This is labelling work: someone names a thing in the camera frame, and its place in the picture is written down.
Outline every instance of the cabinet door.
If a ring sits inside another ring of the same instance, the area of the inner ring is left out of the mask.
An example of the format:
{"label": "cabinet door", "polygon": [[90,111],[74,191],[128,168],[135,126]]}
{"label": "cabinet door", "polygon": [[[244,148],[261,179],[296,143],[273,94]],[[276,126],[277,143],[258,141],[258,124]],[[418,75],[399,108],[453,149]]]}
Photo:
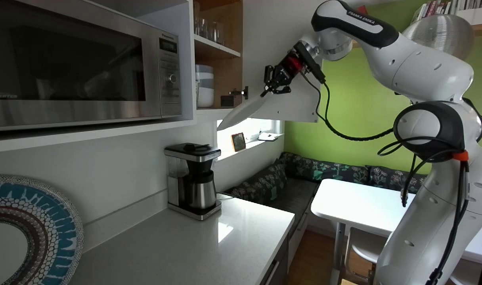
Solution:
{"label": "cabinet door", "polygon": [[261,279],[261,285],[284,285],[287,281],[288,241],[277,251],[268,273]]}
{"label": "cabinet door", "polygon": [[[266,65],[277,65],[288,50],[303,37],[312,35],[311,18],[322,0],[244,0],[242,2],[242,83],[250,97],[263,91]],[[296,77],[292,92],[269,96],[269,100],[252,116],[314,122],[319,94]]]}

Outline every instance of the white countertop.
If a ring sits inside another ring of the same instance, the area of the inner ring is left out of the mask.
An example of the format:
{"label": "white countertop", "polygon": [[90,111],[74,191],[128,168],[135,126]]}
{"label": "white countertop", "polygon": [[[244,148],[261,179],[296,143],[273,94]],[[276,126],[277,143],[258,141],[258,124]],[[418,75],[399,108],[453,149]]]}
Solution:
{"label": "white countertop", "polygon": [[204,222],[166,210],[87,252],[71,284],[260,284],[293,214],[220,200]]}

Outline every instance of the floor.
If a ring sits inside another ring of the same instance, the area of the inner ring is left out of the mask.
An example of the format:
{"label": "floor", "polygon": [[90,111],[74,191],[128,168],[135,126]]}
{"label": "floor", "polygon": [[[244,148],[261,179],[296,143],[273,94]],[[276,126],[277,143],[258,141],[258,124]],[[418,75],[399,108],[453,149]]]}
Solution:
{"label": "floor", "polygon": [[[287,274],[287,285],[328,285],[333,263],[334,240],[304,232],[298,252]],[[350,254],[349,268],[357,276],[366,276],[371,265]]]}

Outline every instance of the white wall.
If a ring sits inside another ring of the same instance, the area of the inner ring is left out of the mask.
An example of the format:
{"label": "white wall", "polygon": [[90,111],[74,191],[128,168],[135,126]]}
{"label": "white wall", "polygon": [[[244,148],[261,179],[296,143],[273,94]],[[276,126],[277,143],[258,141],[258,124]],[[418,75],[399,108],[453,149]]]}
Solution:
{"label": "white wall", "polygon": [[[49,183],[74,205],[85,233],[85,251],[123,232],[149,214],[165,210],[166,157],[163,148],[177,143],[212,145],[214,122],[143,135],[0,153],[0,175]],[[214,164],[217,189],[231,187],[274,160],[282,145],[266,145]],[[119,214],[141,200],[162,194],[144,211]]]}

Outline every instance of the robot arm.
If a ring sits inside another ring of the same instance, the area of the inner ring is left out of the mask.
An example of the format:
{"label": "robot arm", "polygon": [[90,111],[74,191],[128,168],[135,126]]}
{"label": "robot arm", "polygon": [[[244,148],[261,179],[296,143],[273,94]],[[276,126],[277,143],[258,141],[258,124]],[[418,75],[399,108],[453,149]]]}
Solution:
{"label": "robot arm", "polygon": [[[425,186],[380,254],[376,282],[447,282],[468,243],[482,229],[482,148],[477,145],[482,126],[461,99],[472,83],[472,69],[410,42],[388,24],[358,15],[339,0],[323,2],[315,10],[312,27],[323,59],[344,58],[352,37],[360,43],[374,78],[417,103],[396,118],[395,137],[433,164]],[[309,50],[296,46],[274,67],[282,73],[266,78],[266,91],[288,86],[306,69],[323,83],[317,64],[303,56]]]}
{"label": "robot arm", "polygon": [[414,102],[458,102],[472,83],[474,72],[468,64],[420,46],[388,24],[358,15],[339,0],[323,2],[311,23],[325,59],[341,54],[328,48],[331,31],[341,31],[360,43],[380,84]]}

